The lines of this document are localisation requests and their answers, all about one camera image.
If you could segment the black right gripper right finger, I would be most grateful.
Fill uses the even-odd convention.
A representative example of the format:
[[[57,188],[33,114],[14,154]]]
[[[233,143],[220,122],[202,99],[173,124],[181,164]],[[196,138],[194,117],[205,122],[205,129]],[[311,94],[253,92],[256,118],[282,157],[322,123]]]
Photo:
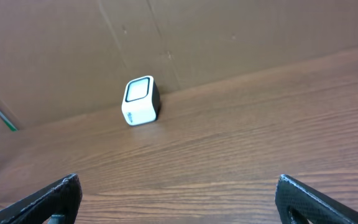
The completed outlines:
[[[357,211],[285,174],[277,182],[275,204],[282,223],[358,223]]]

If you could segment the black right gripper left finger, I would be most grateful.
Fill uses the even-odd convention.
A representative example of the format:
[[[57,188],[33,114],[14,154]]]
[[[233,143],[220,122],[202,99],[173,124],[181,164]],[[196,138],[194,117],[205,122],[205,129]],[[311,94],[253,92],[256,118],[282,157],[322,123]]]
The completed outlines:
[[[0,210],[0,224],[74,224],[81,199],[79,177],[69,174]]]

